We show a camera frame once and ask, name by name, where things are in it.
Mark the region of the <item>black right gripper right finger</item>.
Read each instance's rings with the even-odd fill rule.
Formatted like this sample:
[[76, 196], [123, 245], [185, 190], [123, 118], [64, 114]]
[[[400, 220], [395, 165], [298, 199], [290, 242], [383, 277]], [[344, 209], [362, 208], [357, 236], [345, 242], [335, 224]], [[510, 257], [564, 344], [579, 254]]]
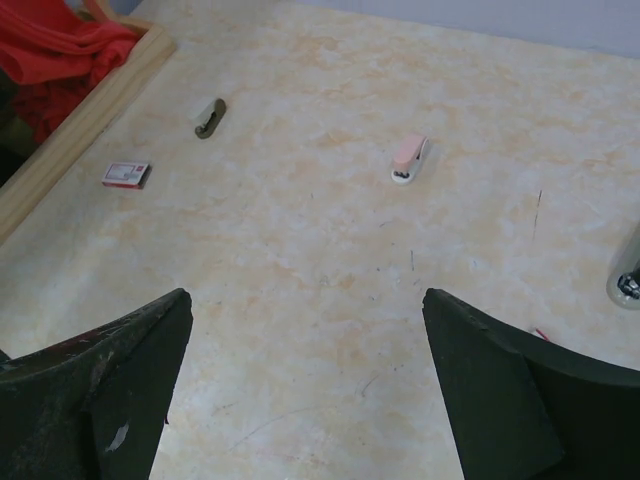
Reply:
[[639, 373], [503, 323], [441, 289], [423, 317], [467, 479], [636, 479]]

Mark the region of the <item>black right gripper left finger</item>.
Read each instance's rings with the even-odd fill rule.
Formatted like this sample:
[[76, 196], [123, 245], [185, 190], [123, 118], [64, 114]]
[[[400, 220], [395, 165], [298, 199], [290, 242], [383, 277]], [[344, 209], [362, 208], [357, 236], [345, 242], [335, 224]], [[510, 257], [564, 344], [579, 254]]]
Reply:
[[193, 325], [173, 290], [38, 352], [1, 357], [4, 479], [147, 479]]

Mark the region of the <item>large black chrome stapler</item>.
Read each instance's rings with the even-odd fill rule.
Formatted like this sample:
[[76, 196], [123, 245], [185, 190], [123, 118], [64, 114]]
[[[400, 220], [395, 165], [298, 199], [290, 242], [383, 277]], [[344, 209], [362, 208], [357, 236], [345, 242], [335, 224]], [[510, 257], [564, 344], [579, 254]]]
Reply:
[[639, 310], [639, 226], [628, 235], [614, 258], [606, 292], [618, 307]]

